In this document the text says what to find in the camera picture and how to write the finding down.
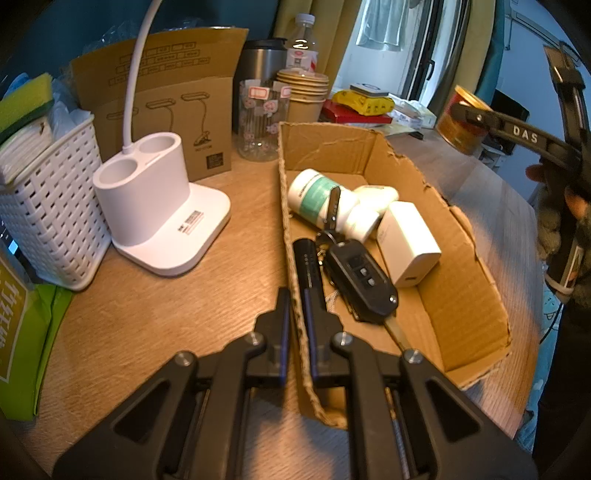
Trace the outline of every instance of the black key fob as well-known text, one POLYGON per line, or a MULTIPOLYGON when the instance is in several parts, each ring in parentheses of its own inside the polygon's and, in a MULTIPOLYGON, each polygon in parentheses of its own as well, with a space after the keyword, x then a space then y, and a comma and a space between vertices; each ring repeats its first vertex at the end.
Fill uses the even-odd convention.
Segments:
POLYGON ((356 320, 381 325, 395 313, 398 291, 361 242, 345 240, 331 245, 323 268, 356 320))

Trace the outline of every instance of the wooden desk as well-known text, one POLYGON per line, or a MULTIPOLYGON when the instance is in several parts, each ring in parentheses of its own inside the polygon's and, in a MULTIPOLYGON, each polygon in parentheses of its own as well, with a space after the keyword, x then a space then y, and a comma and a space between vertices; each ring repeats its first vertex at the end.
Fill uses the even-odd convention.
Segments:
MULTIPOLYGON (((441 139, 403 135, 392 143, 465 209, 499 283, 514 351, 471 393, 514 434, 534 373, 541 316, 534 213, 493 172, 441 139)), ((39 417, 21 430, 46 470, 175 352, 217 351, 274 306, 277 288, 287 284, 277 162, 250 163, 237 155, 232 161, 231 172, 203 182, 229 195, 232 219, 193 271, 159 278, 110 249, 91 286, 75 296, 51 354, 39 417)), ((245 479, 344 479, 348 469, 346 432, 299 414, 293 370, 285 391, 256 394, 245 479)))

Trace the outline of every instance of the green bag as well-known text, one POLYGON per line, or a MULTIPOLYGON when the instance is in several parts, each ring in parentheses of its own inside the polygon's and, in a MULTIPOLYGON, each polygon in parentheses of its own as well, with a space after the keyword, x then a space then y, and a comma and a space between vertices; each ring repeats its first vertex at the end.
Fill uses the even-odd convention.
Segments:
POLYGON ((32 420, 49 354, 73 294, 55 285, 33 287, 1 254, 0 260, 0 408, 8 419, 32 420))

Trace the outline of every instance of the hand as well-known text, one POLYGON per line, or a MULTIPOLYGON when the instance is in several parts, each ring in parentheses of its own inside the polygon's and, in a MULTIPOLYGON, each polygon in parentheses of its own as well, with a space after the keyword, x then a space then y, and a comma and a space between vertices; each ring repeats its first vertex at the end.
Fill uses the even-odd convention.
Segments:
MULTIPOLYGON (((546 183, 544 166, 542 164, 530 165, 525 169, 525 175, 532 181, 546 183)), ((587 215, 589 203, 575 194, 569 187, 564 191, 564 199, 569 210, 577 220, 582 220, 587 215)))

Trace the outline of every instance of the glove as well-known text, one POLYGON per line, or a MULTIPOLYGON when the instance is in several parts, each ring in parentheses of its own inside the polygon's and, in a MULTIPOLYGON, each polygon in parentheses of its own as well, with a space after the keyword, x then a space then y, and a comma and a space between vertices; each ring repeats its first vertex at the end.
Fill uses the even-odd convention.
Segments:
MULTIPOLYGON (((544 184, 538 196, 537 250, 539 258, 546 261, 560 248, 562 202, 548 191, 544 166, 531 165, 525 174, 530 180, 544 184)), ((585 309, 591 309, 591 205, 568 187, 564 190, 564 200, 577 219, 577 242, 585 250, 572 300, 585 309)))

